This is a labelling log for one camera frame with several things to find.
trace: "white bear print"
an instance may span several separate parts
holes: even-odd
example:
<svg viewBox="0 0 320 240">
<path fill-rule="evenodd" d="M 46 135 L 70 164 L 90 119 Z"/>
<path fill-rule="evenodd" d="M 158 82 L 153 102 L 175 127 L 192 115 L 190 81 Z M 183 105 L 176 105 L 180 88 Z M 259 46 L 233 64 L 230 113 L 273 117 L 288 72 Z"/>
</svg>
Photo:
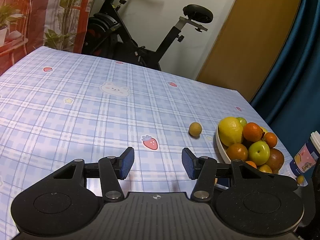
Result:
<svg viewBox="0 0 320 240">
<path fill-rule="evenodd" d="M 100 89 L 102 92 L 113 96 L 128 97 L 130 95 L 128 87 L 119 87 L 113 84 L 113 82 L 105 82 Z"/>
</svg>

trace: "bowl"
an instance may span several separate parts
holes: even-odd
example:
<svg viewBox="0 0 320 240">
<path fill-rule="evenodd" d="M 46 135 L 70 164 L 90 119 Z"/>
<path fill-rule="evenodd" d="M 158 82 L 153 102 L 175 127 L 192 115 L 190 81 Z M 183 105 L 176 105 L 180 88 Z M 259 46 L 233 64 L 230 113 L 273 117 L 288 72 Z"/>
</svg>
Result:
<svg viewBox="0 0 320 240">
<path fill-rule="evenodd" d="M 217 127 L 217 130 L 216 130 L 216 142 L 217 142 L 218 150 L 219 150 L 219 153 L 220 153 L 222 159 L 224 160 L 225 163 L 230 164 L 231 160 L 230 160 L 230 158 L 228 157 L 228 155 L 226 153 L 226 150 L 228 149 L 228 146 L 225 146 L 220 141 L 219 133 L 218 133 L 218 127 Z"/>
</svg>

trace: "green apple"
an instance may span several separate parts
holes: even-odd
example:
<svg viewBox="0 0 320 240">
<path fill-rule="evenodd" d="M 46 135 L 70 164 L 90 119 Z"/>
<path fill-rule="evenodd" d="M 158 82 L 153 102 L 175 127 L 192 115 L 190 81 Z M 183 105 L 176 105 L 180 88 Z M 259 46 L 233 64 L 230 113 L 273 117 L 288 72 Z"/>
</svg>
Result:
<svg viewBox="0 0 320 240">
<path fill-rule="evenodd" d="M 253 143 L 248 150 L 249 160 L 257 166 L 263 165 L 270 157 L 270 148 L 267 143 L 258 141 Z"/>
<path fill-rule="evenodd" d="M 237 117 L 237 119 L 239 120 L 242 127 L 244 127 L 247 124 L 247 120 L 244 119 L 243 117 Z"/>
</svg>

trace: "exercise bike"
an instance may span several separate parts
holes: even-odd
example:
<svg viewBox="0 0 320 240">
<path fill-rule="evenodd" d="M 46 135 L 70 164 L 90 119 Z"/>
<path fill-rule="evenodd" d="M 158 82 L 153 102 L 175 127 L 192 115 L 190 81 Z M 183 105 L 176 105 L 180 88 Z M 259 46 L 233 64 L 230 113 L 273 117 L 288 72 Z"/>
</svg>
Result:
<svg viewBox="0 0 320 240">
<path fill-rule="evenodd" d="M 151 51 L 145 46 L 138 46 L 118 14 L 118 10 L 126 3 L 126 0 L 119 0 L 118 6 L 114 6 L 113 2 L 114 0 L 104 0 L 100 11 L 89 18 L 82 54 L 161 70 L 159 60 L 175 39 L 178 39 L 178 42 L 184 39 L 180 32 L 186 24 L 191 24 L 196 27 L 198 32 L 202 32 L 208 29 L 196 22 L 206 24 L 213 20 L 213 14 L 210 10 L 200 5 L 189 4 L 183 8 L 183 14 L 188 18 L 180 17 L 158 49 Z"/>
</svg>

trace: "blue plaid tablecloth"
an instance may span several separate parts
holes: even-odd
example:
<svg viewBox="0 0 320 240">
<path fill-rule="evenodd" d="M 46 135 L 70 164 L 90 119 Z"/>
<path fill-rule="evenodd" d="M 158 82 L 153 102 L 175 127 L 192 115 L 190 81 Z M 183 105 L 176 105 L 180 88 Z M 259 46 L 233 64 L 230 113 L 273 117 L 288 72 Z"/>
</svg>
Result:
<svg viewBox="0 0 320 240">
<path fill-rule="evenodd" d="M 271 129 L 237 92 L 110 59 L 46 47 L 33 51 L 0 77 L 0 240 L 17 234 L 10 214 L 14 197 L 71 160 L 86 163 L 119 156 L 135 161 L 128 191 L 190 195 L 195 181 L 181 163 L 188 147 L 222 162 L 215 143 L 219 121 L 241 116 Z M 203 131 L 188 135 L 192 122 Z M 284 153 L 281 174 L 291 175 Z M 99 179 L 88 186 L 101 195 Z"/>
</svg>

